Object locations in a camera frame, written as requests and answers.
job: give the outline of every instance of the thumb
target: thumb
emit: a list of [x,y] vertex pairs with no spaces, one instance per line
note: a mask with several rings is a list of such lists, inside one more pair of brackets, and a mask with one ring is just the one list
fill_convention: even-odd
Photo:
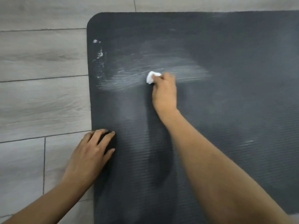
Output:
[[106,152],[103,156],[103,166],[107,163],[107,161],[111,158],[112,154],[114,153],[115,148],[112,148]]
[[159,83],[163,81],[163,79],[156,75],[152,75],[152,79],[154,80],[154,83],[157,85],[159,85]]

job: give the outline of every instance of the black yoga mat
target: black yoga mat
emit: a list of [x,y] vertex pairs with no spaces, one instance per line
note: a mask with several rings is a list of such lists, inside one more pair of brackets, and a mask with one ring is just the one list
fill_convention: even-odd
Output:
[[95,223],[205,223],[149,71],[178,109],[289,214],[299,212],[299,12],[100,13],[87,26],[92,129],[116,132]]

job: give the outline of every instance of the exercise mat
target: exercise mat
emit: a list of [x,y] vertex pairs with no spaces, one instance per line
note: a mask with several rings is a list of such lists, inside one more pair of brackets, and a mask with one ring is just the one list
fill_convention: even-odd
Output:
[[87,26],[92,129],[116,132],[94,185],[96,224],[205,223],[152,106],[149,71],[178,109],[289,214],[299,212],[299,12],[100,13]]

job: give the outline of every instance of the forearm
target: forearm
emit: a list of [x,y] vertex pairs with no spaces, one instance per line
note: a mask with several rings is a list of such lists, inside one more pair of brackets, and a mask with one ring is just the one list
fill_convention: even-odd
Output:
[[290,223],[242,169],[174,111],[160,117],[172,136],[194,193],[213,223]]
[[72,182],[62,182],[29,206],[13,215],[5,224],[55,224],[79,201],[87,190]]

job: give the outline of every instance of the left hand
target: left hand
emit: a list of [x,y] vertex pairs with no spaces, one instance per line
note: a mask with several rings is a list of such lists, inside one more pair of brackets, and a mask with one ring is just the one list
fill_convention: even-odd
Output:
[[105,149],[115,135],[115,132],[104,136],[98,144],[101,135],[106,132],[107,130],[101,129],[84,135],[77,148],[73,151],[62,182],[79,185],[85,189],[88,189],[92,185],[103,166],[115,151],[114,148],[110,149],[104,155]]

